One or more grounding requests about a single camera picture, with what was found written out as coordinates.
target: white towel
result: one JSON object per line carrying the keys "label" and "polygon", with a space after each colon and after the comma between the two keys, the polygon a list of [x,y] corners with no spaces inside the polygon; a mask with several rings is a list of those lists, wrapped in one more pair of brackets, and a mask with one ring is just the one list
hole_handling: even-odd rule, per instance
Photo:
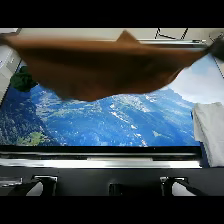
{"label": "white towel", "polygon": [[211,167],[224,166],[224,107],[221,103],[195,104],[194,138],[204,143]]}

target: blurred brown fabric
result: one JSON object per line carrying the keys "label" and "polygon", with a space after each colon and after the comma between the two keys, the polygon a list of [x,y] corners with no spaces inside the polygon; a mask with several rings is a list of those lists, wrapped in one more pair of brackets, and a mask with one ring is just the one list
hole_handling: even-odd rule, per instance
{"label": "blurred brown fabric", "polygon": [[12,36],[4,43],[27,63],[33,80],[62,99],[84,101],[160,89],[205,55],[143,45],[127,31],[116,42]]}

